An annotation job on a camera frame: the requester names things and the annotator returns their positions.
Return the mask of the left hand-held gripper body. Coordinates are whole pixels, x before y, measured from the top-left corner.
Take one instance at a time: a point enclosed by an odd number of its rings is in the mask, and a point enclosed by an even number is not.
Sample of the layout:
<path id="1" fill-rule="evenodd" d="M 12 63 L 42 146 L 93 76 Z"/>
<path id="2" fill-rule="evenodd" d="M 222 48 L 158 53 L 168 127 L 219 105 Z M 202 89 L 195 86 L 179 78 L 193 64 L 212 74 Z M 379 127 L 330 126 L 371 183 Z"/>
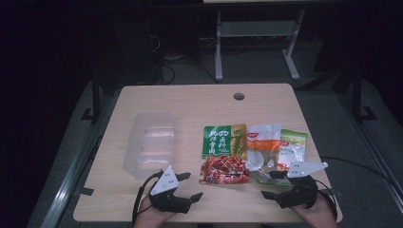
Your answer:
<path id="1" fill-rule="evenodd" d="M 177 180 L 176 173 L 168 166 L 151 187 L 149 199 L 152 206 L 162 212 L 187 213 L 190 209 L 190 199 L 174 195 L 179 186 L 180 181 Z"/>

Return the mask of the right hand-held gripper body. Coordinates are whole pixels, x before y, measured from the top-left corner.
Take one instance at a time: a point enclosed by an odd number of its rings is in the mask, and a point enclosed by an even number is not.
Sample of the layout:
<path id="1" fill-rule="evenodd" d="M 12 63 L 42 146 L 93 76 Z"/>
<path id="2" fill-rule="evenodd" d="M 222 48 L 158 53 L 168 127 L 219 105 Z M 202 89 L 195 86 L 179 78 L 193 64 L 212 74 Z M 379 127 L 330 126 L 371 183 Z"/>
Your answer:
<path id="1" fill-rule="evenodd" d="M 317 184 L 311 177 L 317 171 L 328 167 L 327 162 L 294 161 L 290 164 L 285 178 L 293 187 L 287 192 L 275 195 L 275 201 L 281 208 L 297 205 L 312 207 L 317 200 Z"/>

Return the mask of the white and green food packet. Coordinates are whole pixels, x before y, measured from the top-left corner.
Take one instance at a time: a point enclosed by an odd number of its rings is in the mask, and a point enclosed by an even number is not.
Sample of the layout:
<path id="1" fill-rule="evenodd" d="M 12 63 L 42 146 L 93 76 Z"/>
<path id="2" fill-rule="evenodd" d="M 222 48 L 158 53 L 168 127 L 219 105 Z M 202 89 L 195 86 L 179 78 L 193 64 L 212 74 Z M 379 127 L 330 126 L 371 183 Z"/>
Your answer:
<path id="1" fill-rule="evenodd" d="M 278 152 L 278 170 L 288 170 L 292 162 L 303 162 L 307 133 L 282 129 Z"/>

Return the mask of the white and orange food packet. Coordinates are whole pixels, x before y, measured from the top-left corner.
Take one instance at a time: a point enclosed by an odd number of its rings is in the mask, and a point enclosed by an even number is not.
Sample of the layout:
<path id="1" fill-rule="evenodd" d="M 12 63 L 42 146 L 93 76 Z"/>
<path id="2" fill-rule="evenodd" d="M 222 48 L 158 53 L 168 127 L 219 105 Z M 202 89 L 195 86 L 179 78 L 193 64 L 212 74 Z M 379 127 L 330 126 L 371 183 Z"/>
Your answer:
<path id="1" fill-rule="evenodd" d="M 247 167 L 259 183 L 290 185 L 287 179 L 274 179 L 271 171 L 278 171 L 281 125 L 248 125 Z"/>

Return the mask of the clear plastic container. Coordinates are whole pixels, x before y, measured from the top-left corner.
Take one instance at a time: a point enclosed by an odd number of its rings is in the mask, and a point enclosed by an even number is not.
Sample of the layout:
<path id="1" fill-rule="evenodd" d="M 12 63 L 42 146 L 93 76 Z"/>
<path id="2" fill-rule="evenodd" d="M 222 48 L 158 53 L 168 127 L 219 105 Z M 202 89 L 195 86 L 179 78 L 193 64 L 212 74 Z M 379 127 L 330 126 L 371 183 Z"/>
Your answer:
<path id="1" fill-rule="evenodd" d="M 173 163 L 176 120 L 170 111 L 145 111 L 136 115 L 123 167 L 133 177 L 145 179 Z"/>

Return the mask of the green and red food packet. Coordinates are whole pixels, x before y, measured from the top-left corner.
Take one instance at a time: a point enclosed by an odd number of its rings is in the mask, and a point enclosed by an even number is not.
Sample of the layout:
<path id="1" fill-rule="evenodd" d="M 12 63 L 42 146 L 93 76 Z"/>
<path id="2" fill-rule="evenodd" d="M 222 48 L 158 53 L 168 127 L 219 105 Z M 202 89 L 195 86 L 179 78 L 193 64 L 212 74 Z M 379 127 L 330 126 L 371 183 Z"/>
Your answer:
<path id="1" fill-rule="evenodd" d="M 206 126 L 201 159 L 200 184 L 247 183 L 246 124 Z"/>

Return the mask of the person's right hand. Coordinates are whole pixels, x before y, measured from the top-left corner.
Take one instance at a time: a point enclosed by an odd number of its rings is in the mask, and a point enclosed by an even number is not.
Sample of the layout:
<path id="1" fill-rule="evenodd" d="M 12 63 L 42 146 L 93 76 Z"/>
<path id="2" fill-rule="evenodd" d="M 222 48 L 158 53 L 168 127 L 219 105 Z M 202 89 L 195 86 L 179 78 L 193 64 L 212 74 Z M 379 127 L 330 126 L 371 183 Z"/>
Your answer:
<path id="1" fill-rule="evenodd" d="M 323 196 L 317 194 L 317 201 L 311 208 L 292 206 L 291 210 L 303 218 L 312 228 L 337 228 L 332 209 Z"/>

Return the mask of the person's left hand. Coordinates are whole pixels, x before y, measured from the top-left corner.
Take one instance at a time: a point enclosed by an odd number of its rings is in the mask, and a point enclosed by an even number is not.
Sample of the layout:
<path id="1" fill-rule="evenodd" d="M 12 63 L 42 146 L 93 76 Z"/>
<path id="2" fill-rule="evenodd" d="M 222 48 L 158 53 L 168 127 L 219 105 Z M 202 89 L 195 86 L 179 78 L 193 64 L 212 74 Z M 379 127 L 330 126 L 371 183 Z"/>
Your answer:
<path id="1" fill-rule="evenodd" d="M 168 219 L 175 216 L 175 213 L 162 212 L 154 208 L 148 197 L 142 199 L 139 210 L 140 214 L 133 228 L 161 228 Z"/>

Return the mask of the black metal stand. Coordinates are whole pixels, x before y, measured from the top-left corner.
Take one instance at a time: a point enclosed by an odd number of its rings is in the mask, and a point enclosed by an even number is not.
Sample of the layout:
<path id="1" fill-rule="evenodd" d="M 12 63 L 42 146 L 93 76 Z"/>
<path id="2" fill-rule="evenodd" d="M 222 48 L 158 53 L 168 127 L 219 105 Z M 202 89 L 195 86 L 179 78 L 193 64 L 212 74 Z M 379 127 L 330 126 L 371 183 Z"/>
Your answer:
<path id="1" fill-rule="evenodd" d="M 361 104 L 362 92 L 362 76 L 357 65 L 353 67 L 353 96 L 352 96 L 352 113 L 354 118 L 359 122 L 376 120 L 376 116 L 369 106 Z"/>
<path id="2" fill-rule="evenodd" d="M 91 80 L 92 91 L 92 108 L 87 108 L 82 115 L 82 120 L 91 121 L 95 124 L 100 117 L 101 113 L 101 97 L 100 97 L 100 85 L 96 74 L 92 76 Z"/>

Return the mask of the aluminium frame rail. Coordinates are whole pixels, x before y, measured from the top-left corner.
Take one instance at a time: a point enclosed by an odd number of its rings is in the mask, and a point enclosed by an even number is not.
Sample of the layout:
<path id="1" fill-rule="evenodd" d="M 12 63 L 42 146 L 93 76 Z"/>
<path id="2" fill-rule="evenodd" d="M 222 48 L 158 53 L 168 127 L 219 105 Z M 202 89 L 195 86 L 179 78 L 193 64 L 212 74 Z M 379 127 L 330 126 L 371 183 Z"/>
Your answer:
<path id="1" fill-rule="evenodd" d="M 92 98 L 92 93 L 85 91 L 73 111 L 28 228 L 58 228 L 64 217 L 90 155 L 106 131 L 118 96 L 102 94 L 98 119 L 84 120 L 87 110 L 92 113 Z"/>
<path id="2" fill-rule="evenodd" d="M 363 183 L 380 184 L 386 188 L 403 212 L 403 128 L 376 96 L 367 100 L 376 120 L 359 123 L 351 111 L 349 96 L 337 95 L 341 117 L 336 125 L 340 137 L 337 150 L 340 158 L 351 162 Z"/>

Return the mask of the white metal desk frame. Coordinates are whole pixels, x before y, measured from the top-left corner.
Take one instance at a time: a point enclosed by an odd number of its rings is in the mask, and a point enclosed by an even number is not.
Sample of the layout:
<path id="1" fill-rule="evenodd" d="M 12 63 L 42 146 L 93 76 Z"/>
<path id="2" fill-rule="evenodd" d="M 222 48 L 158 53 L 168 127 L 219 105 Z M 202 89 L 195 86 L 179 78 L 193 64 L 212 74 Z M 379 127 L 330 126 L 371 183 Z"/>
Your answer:
<path id="1" fill-rule="evenodd" d="M 283 21 L 246 21 L 225 22 L 221 20 L 221 12 L 217 13 L 215 80 L 223 80 L 221 39 L 234 37 L 289 37 L 290 43 L 282 50 L 282 56 L 294 81 L 300 79 L 292 54 L 297 42 L 305 9 L 300 9 L 296 20 Z"/>

